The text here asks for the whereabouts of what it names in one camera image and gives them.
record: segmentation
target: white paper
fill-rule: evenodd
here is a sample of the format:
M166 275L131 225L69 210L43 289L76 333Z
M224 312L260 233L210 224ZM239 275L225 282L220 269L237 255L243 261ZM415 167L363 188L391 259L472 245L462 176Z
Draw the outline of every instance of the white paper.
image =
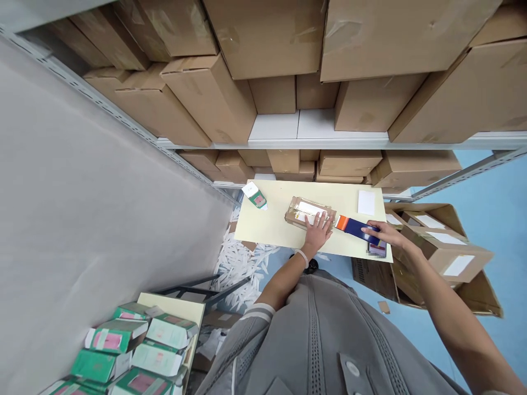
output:
M462 242L460 239L455 238L447 233L436 233L436 232L427 232L430 236L435 237L439 241L445 244L459 244L467 245L467 243Z
M317 213L322 214L325 210L323 208L310 205L306 202L300 202L298 203L298 211L305 212L307 214L311 214L312 216L315 216Z
M375 193L371 191L360 190L358 192L358 208L359 214L375 215Z
M443 275L458 276L467 268L468 264L474 259L474 255L459 255L454 261L446 268Z
M386 214L386 220L392 225L402 225L402 222L395 218L393 214Z
M416 218L424 223L428 228L446 229L441 222L436 221L431 216L416 216Z
M203 354L205 358L212 361L216 355L216 350L218 349L218 344L220 343L220 337L221 329L213 329L213 331L210 333L209 339L197 349L197 352Z

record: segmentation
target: bracelet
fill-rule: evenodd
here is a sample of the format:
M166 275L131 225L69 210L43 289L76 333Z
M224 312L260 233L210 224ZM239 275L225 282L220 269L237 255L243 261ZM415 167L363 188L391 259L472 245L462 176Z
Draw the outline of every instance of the bracelet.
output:
M300 255L304 257L304 260L306 261L306 269L307 269L309 267L309 261L307 260L307 257L304 254L304 252L302 250L295 250L295 252L298 252Z

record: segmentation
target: white shelf board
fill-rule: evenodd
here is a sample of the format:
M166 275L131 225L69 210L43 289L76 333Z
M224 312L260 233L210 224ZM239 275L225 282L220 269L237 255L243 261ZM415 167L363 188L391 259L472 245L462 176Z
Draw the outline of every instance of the white shelf board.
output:
M20 33L113 0L4 0L0 2L0 24Z
M209 149L389 149L389 150L516 150L527 146L527 131L480 132L460 144L394 144L387 132L336 132L333 110L301 110L298 114L258 115L247 144L216 144ZM166 149L191 149L166 138Z
M267 179L267 180L274 181L276 180L276 177L274 176L274 174L256 174L254 179ZM232 182L214 181L214 186L217 188L224 188L224 189L241 189L245 186L245 184L235 184ZM386 200L410 200L411 198L412 198L411 188L408 188L407 190L399 194L383 194L383 199L386 199Z

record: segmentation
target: gray wall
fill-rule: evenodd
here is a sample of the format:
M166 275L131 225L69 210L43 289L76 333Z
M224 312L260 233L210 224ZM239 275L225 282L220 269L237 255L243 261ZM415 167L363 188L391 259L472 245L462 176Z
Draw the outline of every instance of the gray wall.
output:
M90 325L209 275L232 205L0 41L0 388L65 375Z

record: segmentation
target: white label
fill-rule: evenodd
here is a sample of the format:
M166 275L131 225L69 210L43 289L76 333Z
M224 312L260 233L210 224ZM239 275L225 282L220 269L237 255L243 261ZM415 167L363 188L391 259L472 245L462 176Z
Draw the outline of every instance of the white label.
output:
M243 193L245 194L245 196L247 196L248 198L250 198L251 196L253 196L256 192L258 192L258 187L256 186L256 184L254 182L250 182L249 184L247 184L246 186L244 186L242 188L242 191Z
M315 216L317 213L322 214L325 211L323 208L320 208L320 207L317 207L317 206L314 206L314 205L310 205L309 203L306 203L306 202L298 203L298 209L297 210L305 212L306 214L310 214L312 216Z
M459 255L454 259L450 266L446 268L443 275L459 276L473 259L474 255Z
M436 232L427 232L430 236L438 239L439 241L445 244L459 244L467 245L467 243L462 242L460 239L455 238L447 233L436 233Z
M441 222L436 221L431 216L416 216L416 218L424 223L428 228L446 229Z
M358 207L359 214L375 215L375 193L371 191L358 192Z
M386 220L392 225L402 225L402 222L395 218L393 214L386 214Z
M104 349L104 343L106 342L106 337L108 336L108 333L110 333L109 329L101 329L99 332L99 339L97 340L97 344L95 345L95 349L102 350Z

